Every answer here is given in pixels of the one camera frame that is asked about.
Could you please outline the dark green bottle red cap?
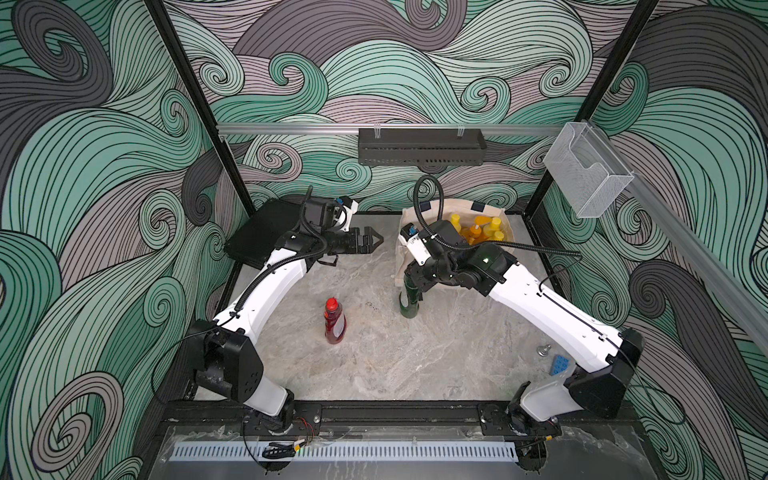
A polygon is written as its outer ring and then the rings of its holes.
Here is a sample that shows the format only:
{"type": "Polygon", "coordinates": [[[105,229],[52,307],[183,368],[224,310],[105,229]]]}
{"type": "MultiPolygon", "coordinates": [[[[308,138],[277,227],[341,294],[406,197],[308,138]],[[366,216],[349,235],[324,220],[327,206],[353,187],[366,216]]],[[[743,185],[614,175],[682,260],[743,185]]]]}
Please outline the dark green bottle red cap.
{"type": "Polygon", "coordinates": [[[402,291],[399,295],[400,313],[407,319],[415,318],[419,311],[421,292],[413,279],[405,274],[402,291]]]}

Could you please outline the large orange dish soap bottle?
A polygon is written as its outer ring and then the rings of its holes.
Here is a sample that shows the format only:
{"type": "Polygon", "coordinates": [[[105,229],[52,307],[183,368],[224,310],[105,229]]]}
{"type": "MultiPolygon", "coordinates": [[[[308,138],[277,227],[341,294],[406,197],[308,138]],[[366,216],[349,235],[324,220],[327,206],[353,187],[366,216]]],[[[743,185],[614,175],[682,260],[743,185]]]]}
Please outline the large orange dish soap bottle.
{"type": "Polygon", "coordinates": [[[477,216],[474,219],[474,223],[462,230],[462,235],[468,241],[470,245],[474,245],[478,242],[482,242],[486,236],[483,228],[491,221],[490,217],[477,216]]]}

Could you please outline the beige canvas shopping bag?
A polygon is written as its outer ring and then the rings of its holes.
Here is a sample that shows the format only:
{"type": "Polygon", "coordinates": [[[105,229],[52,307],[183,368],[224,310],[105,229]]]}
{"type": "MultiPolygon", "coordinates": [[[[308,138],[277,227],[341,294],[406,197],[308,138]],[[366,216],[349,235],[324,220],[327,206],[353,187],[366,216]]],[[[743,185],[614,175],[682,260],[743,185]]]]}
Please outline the beige canvas shopping bag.
{"type": "MultiPolygon", "coordinates": [[[[422,215],[428,223],[432,223],[435,220],[437,220],[437,212],[438,212],[438,202],[439,200],[431,200],[431,201],[422,201],[420,204],[420,208],[422,209],[422,215]]],[[[495,222],[498,224],[499,229],[504,234],[504,240],[505,241],[514,241],[514,232],[510,225],[510,222],[507,218],[507,215],[505,211],[502,208],[494,207],[489,204],[479,202],[479,201],[471,201],[466,199],[459,199],[459,198],[448,198],[444,201],[444,212],[442,215],[443,220],[450,220],[452,215],[458,215],[459,216],[459,223],[461,226],[461,231],[468,230],[470,227],[473,227],[475,224],[479,225],[481,228],[485,226],[486,224],[493,223],[491,220],[493,218],[499,218],[500,220],[498,222],[495,222]],[[488,220],[485,223],[477,223],[477,218],[483,217],[486,220],[488,220]]],[[[415,208],[413,206],[410,206],[408,208],[404,208],[402,210],[402,215],[400,217],[399,226],[397,233],[399,235],[399,230],[406,226],[407,224],[413,224],[413,226],[416,227],[417,230],[421,229],[421,226],[417,220],[416,214],[415,214],[415,208]]],[[[403,278],[405,274],[406,267],[410,262],[414,260],[411,253],[408,251],[406,246],[400,242],[399,239],[395,240],[395,274],[394,274],[394,285],[396,287],[402,287],[403,286],[403,278]]]]}

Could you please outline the red liquid bottle red cap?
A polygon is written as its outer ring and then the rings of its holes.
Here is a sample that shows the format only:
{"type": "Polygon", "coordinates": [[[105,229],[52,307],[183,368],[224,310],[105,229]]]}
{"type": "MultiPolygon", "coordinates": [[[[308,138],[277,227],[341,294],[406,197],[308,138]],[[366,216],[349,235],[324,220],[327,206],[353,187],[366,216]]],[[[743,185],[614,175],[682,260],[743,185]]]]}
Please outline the red liquid bottle red cap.
{"type": "Polygon", "coordinates": [[[338,344],[344,338],[347,322],[342,304],[335,297],[325,303],[325,337],[330,344],[338,344]]]}

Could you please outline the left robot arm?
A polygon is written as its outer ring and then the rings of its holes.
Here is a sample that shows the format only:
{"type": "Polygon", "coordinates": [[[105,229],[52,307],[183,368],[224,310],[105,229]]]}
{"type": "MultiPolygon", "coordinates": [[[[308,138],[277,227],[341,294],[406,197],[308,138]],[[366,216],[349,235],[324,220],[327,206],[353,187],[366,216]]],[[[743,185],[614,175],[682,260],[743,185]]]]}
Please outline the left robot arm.
{"type": "Polygon", "coordinates": [[[324,255],[370,254],[383,241],[370,226],[324,233],[286,232],[237,299],[213,320],[198,320],[191,327],[195,382],[262,414],[268,429],[288,430],[293,422],[294,395],[265,376],[256,351],[263,327],[290,289],[324,255]]]}

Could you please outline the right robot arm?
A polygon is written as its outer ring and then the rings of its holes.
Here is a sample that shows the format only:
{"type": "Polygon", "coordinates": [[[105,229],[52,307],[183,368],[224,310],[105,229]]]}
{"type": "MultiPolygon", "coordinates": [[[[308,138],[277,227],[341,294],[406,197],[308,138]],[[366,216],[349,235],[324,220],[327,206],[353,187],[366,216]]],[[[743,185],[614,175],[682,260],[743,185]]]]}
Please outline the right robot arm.
{"type": "Polygon", "coordinates": [[[424,293],[436,285],[474,290],[521,315],[567,352],[570,367],[547,380],[523,383],[508,404],[506,415],[517,434],[539,436],[556,417],[576,411],[615,418],[643,352],[642,335],[598,321],[548,288],[512,254],[516,243],[471,245],[443,217],[427,222],[419,199],[426,182],[439,181],[430,174],[416,181],[417,221],[398,236],[413,258],[404,272],[401,314],[415,317],[424,293]]]}

